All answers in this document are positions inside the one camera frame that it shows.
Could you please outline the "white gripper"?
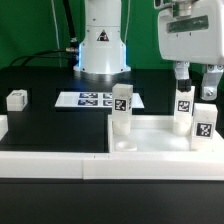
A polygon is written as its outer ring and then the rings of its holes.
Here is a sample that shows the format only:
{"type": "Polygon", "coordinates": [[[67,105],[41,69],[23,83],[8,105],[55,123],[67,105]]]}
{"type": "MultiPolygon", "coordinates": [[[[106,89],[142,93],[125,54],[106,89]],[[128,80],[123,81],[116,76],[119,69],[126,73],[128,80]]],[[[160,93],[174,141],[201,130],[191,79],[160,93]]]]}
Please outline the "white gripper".
{"type": "Polygon", "coordinates": [[[158,42],[161,57],[175,61],[173,69],[180,92],[191,90],[189,62],[207,64],[203,66],[201,98],[217,98],[224,74],[224,4],[193,4],[191,15],[185,18],[175,18],[171,9],[160,11],[158,42]]]}

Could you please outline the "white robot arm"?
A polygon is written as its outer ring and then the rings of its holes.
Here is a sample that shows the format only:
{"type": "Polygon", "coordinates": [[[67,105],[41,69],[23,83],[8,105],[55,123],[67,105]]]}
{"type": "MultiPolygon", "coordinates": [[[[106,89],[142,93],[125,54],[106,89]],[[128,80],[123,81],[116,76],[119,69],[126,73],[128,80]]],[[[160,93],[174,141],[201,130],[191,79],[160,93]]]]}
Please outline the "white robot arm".
{"type": "MultiPolygon", "coordinates": [[[[85,38],[78,47],[74,70],[105,80],[128,72],[126,45],[120,37],[121,0],[84,1],[85,38]]],[[[224,0],[153,2],[158,11],[159,51],[173,63],[178,89],[189,89],[189,65],[201,64],[201,98],[214,100],[224,74],[224,0]]]]}

